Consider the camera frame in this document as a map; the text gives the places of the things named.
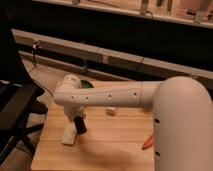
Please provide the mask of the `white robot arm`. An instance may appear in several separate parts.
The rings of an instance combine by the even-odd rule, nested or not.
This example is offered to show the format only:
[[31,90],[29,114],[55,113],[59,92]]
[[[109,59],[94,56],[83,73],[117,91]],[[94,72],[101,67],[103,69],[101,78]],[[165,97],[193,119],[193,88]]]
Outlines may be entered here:
[[54,102],[70,120],[83,106],[151,108],[154,170],[213,171],[213,101],[197,80],[176,76],[84,89],[73,75],[58,82]]

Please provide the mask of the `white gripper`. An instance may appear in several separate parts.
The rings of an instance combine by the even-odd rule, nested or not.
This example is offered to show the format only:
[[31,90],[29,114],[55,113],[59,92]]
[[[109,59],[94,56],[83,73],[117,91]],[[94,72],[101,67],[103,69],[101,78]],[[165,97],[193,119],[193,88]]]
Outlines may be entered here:
[[86,117],[84,109],[85,109],[84,106],[65,106],[64,107],[64,114],[70,122],[74,121],[78,135],[82,135],[87,132],[87,128],[83,119]]

